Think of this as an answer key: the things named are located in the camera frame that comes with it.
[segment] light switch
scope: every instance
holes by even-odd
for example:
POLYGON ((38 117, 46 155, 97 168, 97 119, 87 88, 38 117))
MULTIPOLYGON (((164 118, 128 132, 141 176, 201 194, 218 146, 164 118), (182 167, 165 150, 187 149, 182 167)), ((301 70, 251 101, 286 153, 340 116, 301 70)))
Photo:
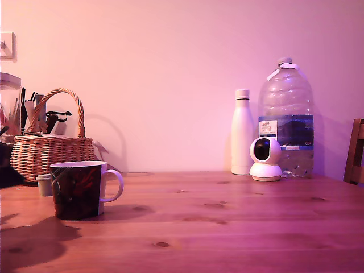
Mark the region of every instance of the light switch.
POLYGON ((14 57, 15 52, 15 44, 14 44, 14 36, 13 32, 1 32, 0 33, 0 56, 1 59, 11 59, 14 57))

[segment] wooden chair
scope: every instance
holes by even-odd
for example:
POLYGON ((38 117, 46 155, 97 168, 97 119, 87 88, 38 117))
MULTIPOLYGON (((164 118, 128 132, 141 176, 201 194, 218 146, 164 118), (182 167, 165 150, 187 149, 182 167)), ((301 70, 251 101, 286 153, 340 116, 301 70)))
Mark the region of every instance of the wooden chair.
POLYGON ((364 183, 364 167, 361 167, 364 148, 364 119, 354 120, 349 145, 344 181, 358 185, 364 183))

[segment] wooden table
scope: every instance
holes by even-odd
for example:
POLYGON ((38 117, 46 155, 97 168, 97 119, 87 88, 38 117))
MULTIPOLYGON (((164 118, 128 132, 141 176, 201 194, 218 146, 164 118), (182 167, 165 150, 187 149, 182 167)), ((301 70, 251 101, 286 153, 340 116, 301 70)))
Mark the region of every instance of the wooden table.
POLYGON ((123 177, 122 197, 85 221, 55 218, 37 187, 1 190, 1 273, 364 272, 364 188, 227 172, 123 177))

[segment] security camera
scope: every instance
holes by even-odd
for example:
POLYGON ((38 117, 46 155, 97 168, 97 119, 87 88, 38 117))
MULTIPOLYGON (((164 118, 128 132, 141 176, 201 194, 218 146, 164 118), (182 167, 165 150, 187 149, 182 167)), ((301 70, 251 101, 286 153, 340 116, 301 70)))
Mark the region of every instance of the security camera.
POLYGON ((250 145, 250 156, 254 161, 249 174, 258 181, 277 181, 282 170, 277 165, 281 154, 277 140, 269 136, 257 138, 250 145))

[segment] wall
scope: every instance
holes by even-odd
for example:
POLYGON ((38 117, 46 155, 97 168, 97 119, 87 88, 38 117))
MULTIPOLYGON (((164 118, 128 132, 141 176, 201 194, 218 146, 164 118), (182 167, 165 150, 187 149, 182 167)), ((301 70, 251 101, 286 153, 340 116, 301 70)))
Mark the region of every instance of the wall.
MULTIPOLYGON (((2 0, 17 55, 1 70, 29 96, 74 90, 98 157, 120 171, 210 171, 229 169, 234 91, 251 90, 257 121, 260 87, 291 56, 313 88, 314 172, 342 179, 364 117, 363 15, 362 0, 2 0)), ((71 98, 48 110, 71 111, 76 135, 71 98)))

